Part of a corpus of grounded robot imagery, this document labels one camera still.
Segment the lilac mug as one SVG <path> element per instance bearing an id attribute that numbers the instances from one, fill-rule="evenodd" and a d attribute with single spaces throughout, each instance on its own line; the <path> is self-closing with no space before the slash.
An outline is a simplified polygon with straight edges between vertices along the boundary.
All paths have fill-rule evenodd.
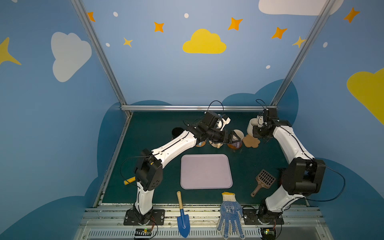
<path id="1" fill-rule="evenodd" d="M 243 145 L 244 133 L 240 130 L 234 130 L 232 143 L 228 145 L 233 150 L 238 150 Z"/>

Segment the round woven rattan coaster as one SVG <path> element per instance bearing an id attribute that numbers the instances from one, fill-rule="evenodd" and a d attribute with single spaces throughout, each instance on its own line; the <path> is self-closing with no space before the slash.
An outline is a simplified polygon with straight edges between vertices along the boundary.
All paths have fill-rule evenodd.
<path id="1" fill-rule="evenodd" d="M 202 142 L 196 144 L 196 147 L 197 147 L 197 148 L 201 148 L 201 147 L 205 146 L 206 143 L 207 143 L 206 141 L 202 141 Z"/>

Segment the white mug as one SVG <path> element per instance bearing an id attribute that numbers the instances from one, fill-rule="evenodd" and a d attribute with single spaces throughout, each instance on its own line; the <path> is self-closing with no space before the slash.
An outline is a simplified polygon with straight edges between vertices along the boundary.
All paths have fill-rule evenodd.
<path id="1" fill-rule="evenodd" d="M 259 126 L 258 118 L 252 118 L 252 119 L 250 119 L 249 124 L 248 124 L 248 127 L 247 127 L 247 134 L 248 134 L 248 135 L 253 136 L 254 126 L 256 126 L 256 127 Z"/>

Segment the black mug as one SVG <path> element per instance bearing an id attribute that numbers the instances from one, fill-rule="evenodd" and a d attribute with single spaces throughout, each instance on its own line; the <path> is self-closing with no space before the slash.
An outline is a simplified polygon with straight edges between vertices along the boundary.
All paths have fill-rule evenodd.
<path id="1" fill-rule="evenodd" d="M 181 128 L 181 127 L 176 127 L 174 129 L 172 129 L 173 139 L 176 139 L 177 137 L 179 137 L 184 131 L 185 131 L 185 129 Z"/>

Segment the brown wooden coaster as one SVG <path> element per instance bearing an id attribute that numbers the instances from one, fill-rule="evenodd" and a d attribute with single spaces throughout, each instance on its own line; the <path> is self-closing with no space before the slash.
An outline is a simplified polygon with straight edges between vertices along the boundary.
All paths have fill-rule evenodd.
<path id="1" fill-rule="evenodd" d="M 242 147 L 242 145 L 243 145 L 242 142 L 238 142 L 238 143 L 228 144 L 227 146 L 230 149 L 239 150 Z"/>

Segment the yellow mug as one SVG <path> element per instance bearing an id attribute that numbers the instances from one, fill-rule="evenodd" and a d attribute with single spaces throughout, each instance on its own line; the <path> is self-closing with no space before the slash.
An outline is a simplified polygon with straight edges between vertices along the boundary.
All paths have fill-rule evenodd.
<path id="1" fill-rule="evenodd" d="M 216 149 L 220 149 L 224 144 L 223 143 L 214 143 L 212 141 L 209 141 L 210 145 Z"/>

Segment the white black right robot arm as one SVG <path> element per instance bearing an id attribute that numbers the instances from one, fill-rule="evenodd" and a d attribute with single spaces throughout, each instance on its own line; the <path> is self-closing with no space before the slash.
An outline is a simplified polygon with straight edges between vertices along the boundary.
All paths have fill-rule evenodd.
<path id="1" fill-rule="evenodd" d="M 292 203 L 321 189 L 325 173 L 324 161 L 318 161 L 299 141 L 287 120 L 281 120 L 274 108 L 265 108 L 253 127 L 253 137 L 278 141 L 289 166 L 281 176 L 281 186 L 264 199 L 258 209 L 258 219 L 268 224 L 279 219 Z"/>

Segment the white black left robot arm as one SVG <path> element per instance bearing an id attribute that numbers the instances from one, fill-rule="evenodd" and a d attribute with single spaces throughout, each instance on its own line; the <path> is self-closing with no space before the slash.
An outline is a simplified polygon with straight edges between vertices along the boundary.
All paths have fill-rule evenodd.
<path id="1" fill-rule="evenodd" d="M 165 145 L 149 151 L 144 149 L 139 157 L 134 173 L 137 182 L 137 197 L 134 213 L 140 224 L 147 223 L 153 211 L 154 190 L 163 180 L 164 168 L 174 158 L 204 141 L 215 144 L 232 144 L 233 137 L 238 137 L 233 130 L 225 129 L 231 119 L 225 114 L 206 111 L 197 123 L 188 125 L 177 137 Z"/>

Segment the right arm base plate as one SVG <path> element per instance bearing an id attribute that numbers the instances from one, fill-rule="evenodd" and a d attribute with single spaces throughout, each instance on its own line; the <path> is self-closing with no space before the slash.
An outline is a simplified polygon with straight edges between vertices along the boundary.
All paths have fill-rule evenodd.
<path id="1" fill-rule="evenodd" d="M 243 209 L 244 222 L 245 225 L 284 225 L 285 222 L 282 216 L 272 216 L 271 218 L 266 218 L 266 222 L 262 222 L 258 218 L 258 210 L 255 209 Z"/>

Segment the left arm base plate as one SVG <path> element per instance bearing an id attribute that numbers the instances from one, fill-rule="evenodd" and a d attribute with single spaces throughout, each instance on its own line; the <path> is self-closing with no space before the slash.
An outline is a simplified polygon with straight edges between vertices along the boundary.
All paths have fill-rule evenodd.
<path id="1" fill-rule="evenodd" d="M 124 226 L 136 226 L 136 225 L 163 226 L 164 220 L 165 220 L 164 210 L 150 210 L 145 215 L 141 215 L 138 210 L 136 210 L 135 208 L 132 208 L 126 211 L 123 225 Z"/>

